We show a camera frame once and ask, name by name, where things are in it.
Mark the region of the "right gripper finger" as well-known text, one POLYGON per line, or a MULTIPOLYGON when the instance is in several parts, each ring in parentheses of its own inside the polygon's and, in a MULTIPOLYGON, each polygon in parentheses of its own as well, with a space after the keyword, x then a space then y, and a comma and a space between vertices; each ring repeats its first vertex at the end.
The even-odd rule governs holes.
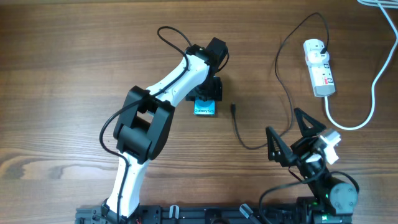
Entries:
POLYGON ((298 156, 283 142, 273 127, 266 128, 268 159, 278 162, 282 167, 294 166, 298 156))
POLYGON ((324 124, 306 114, 306 112, 300 108, 295 108, 294 114, 303 137, 316 136, 326 130, 326 126, 324 124))

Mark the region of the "turquoise screen smartphone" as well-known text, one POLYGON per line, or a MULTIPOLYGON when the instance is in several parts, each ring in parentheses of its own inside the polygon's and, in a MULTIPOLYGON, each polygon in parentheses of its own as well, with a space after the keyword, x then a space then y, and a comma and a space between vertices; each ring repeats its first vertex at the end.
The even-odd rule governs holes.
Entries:
POLYGON ((216 114, 216 101, 195 100, 193 114, 197 116, 214 116, 216 114))

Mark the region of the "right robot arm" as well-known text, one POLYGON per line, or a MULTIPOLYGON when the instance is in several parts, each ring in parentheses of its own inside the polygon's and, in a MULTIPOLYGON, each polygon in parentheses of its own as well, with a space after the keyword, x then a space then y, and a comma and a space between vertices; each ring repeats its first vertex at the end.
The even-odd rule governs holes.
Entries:
POLYGON ((273 127, 266 128, 268 159, 282 167, 296 167, 297 181, 266 190, 259 199, 259 216, 264 223, 351 223, 358 203, 359 185, 348 175, 345 182, 327 166, 338 160, 335 151, 341 135, 306 114, 300 108, 294 114, 302 137, 286 145, 273 127), (264 197, 277 190, 307 185, 311 197, 299 197, 295 203, 265 205, 264 197))

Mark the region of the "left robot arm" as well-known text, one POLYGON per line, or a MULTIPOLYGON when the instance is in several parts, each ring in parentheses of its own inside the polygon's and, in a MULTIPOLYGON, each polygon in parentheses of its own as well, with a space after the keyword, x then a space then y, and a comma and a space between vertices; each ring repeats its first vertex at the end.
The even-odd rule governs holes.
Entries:
POLYGON ((194 103, 194 114, 213 116, 222 100, 222 82, 216 73, 226 63, 228 48, 213 38, 207 47, 189 46, 183 59, 160 82, 132 87, 123 107, 111 119, 119 167, 111 196, 101 205, 106 223, 131 223, 140 204, 140 191, 147 166, 167 142, 177 105, 194 103))

